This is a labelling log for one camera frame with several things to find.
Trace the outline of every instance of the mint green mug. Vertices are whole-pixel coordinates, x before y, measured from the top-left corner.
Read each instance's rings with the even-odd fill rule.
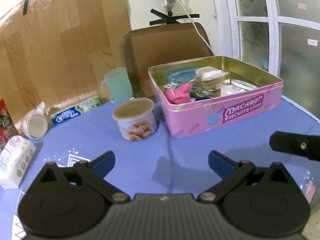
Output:
[[[108,86],[111,97],[107,96],[103,91],[103,84]],[[109,100],[113,99],[118,103],[129,101],[133,97],[127,70],[124,67],[113,69],[105,74],[100,88],[105,98]]]

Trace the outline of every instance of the sticker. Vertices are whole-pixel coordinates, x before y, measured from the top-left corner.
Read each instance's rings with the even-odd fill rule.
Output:
[[[309,183],[306,184],[306,187],[307,187],[307,190],[305,193],[305,197],[306,197],[308,203],[310,204],[313,196],[315,195],[316,187],[313,185],[312,181],[309,181]]]
[[[223,112],[223,121],[222,123],[234,120],[245,114],[248,114],[254,110],[262,107],[264,95],[258,95],[255,98],[243,101],[242,103],[236,104],[229,108],[226,108]]]
[[[307,10],[308,6],[306,4],[304,4],[304,3],[298,3],[298,8],[302,9],[302,10]]]
[[[308,44],[311,45],[311,46],[318,46],[318,41],[317,40],[308,39]]]
[[[207,123],[209,125],[215,125],[217,123],[220,122],[221,120],[221,112],[225,109],[225,106],[221,107],[217,113],[213,114],[213,115],[210,115],[208,120],[207,120]]]

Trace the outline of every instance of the canned food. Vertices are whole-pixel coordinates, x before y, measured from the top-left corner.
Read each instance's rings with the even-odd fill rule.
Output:
[[[140,141],[153,135],[157,121],[151,99],[137,98],[118,106],[113,112],[122,137],[128,141]]]

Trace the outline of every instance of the black tape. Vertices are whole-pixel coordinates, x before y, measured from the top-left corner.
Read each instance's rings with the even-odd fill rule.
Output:
[[[171,23],[180,23],[178,21],[176,21],[173,17],[170,17],[168,15],[165,15],[161,12],[158,12],[154,9],[151,9],[150,11],[151,13],[153,13],[154,15],[157,15],[158,17],[162,18],[163,20],[165,20],[166,23],[171,24]]]
[[[200,14],[190,14],[191,18],[200,18]],[[179,19],[188,19],[189,17],[187,15],[181,15],[181,16],[174,16],[172,19],[174,20],[179,20]],[[165,19],[160,19],[160,20],[155,20],[155,21],[150,21],[150,26],[153,25],[158,25],[158,24],[163,24],[163,23],[168,23],[167,20]]]
[[[27,14],[29,0],[24,0],[23,15]]]

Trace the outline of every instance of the mug handle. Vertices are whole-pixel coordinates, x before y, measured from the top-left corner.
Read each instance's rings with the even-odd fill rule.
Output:
[[[105,94],[105,92],[103,91],[103,84],[106,84],[106,85],[108,86],[108,84],[107,84],[105,81],[102,81],[102,82],[101,82],[101,85],[100,85],[100,91],[101,91],[101,93],[103,94],[103,96],[104,96],[106,99],[111,100],[112,97],[107,96],[107,95]]]

